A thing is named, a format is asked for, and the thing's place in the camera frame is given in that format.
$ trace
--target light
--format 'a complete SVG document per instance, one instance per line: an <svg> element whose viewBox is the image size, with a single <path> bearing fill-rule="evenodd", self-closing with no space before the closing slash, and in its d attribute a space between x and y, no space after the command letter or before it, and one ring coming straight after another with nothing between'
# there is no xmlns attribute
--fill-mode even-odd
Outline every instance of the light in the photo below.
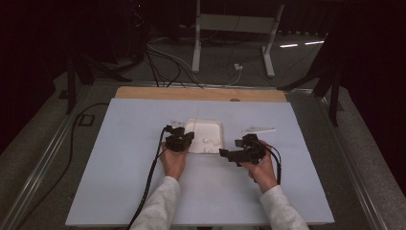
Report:
<svg viewBox="0 0 406 230"><path fill-rule="evenodd" d="M287 48L287 47L295 47L298 46L298 44L289 44L289 45L282 45L280 46L281 48Z"/></svg>
<svg viewBox="0 0 406 230"><path fill-rule="evenodd" d="M321 44L324 43L324 41L312 41L312 42L307 42L304 45L314 45L314 44Z"/></svg>

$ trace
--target white object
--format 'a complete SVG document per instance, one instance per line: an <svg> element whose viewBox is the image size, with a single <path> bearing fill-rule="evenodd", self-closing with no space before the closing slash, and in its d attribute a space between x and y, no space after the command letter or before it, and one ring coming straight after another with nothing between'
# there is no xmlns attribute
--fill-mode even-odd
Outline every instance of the white object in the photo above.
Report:
<svg viewBox="0 0 406 230"><path fill-rule="evenodd" d="M276 131L274 127L259 127L259 126L250 126L249 128L242 131L242 134L248 133L262 133L262 132L270 132Z"/></svg>
<svg viewBox="0 0 406 230"><path fill-rule="evenodd" d="M126 226L145 189L162 128L170 119L221 121L223 145L238 150L241 130L255 122L277 132L259 134L282 156L282 188L309 224L334 222L290 103L112 99L79 184L66 224ZM164 172L156 165L150 192ZM173 225L268 225L258 184L218 154L189 154Z"/></svg>
<svg viewBox="0 0 406 230"><path fill-rule="evenodd" d="M190 119L185 123L185 133L194 131L189 152L219 153L223 148L223 131L221 123L216 120Z"/></svg>

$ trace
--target black curtain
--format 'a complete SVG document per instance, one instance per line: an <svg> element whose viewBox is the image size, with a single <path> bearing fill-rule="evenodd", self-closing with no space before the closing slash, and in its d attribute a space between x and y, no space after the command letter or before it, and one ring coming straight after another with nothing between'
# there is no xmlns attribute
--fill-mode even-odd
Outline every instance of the black curtain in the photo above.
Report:
<svg viewBox="0 0 406 230"><path fill-rule="evenodd" d="M54 93L65 70L53 33L54 1L0 3L0 152Z"/></svg>
<svg viewBox="0 0 406 230"><path fill-rule="evenodd" d="M344 57L346 87L406 194L405 4L349 1L309 73Z"/></svg>

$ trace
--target person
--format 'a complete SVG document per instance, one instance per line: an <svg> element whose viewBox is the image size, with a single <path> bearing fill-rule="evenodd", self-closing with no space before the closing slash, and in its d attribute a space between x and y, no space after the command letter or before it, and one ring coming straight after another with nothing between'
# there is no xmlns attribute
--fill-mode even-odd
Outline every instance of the person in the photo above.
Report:
<svg viewBox="0 0 406 230"><path fill-rule="evenodd" d="M162 144L162 149L164 153L160 156L160 160L165 177L131 225L131 230L170 229L177 200L181 194L178 181L185 169L189 150L173 152L165 148L165 143ZM266 152L257 165L241 163L241 166L247 169L249 176L259 184L262 191L259 201L273 230L308 229L305 220L289 203L281 186L278 185L269 152Z"/></svg>

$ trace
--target white shirt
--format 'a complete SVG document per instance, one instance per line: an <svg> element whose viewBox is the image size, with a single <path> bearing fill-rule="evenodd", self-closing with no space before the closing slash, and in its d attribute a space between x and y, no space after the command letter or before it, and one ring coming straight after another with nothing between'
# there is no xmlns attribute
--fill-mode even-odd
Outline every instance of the white shirt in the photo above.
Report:
<svg viewBox="0 0 406 230"><path fill-rule="evenodd" d="M143 211L135 219L131 230L169 229L180 194L178 181L173 177L165 176L163 183L155 190ZM268 190L259 201L273 230L308 229L305 220L289 203L281 186Z"/></svg>

